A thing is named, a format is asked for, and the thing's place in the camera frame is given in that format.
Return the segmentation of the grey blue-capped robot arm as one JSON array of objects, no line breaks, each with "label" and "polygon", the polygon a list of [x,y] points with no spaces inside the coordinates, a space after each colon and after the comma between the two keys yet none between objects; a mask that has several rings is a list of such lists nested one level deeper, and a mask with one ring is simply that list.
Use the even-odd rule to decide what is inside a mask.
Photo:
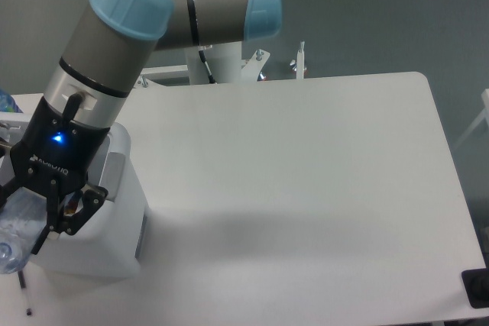
[{"label": "grey blue-capped robot arm", "polygon": [[104,205],[89,166],[153,51],[272,37],[282,13],[282,0],[89,0],[21,139],[1,143],[13,169],[2,213],[16,195],[34,202],[25,253],[75,234]]}]

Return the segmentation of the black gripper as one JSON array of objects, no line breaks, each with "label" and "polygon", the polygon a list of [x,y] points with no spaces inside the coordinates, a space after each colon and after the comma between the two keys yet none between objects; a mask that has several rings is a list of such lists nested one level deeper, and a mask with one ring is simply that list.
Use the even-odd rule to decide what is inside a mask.
[{"label": "black gripper", "polygon": [[87,183],[86,175],[109,129],[86,127],[74,120],[83,101],[81,95],[71,95],[58,112],[42,98],[9,153],[15,176],[1,185],[0,209],[21,187],[47,197],[46,224],[32,255],[39,253],[49,234],[76,234],[108,196],[107,189]]}]

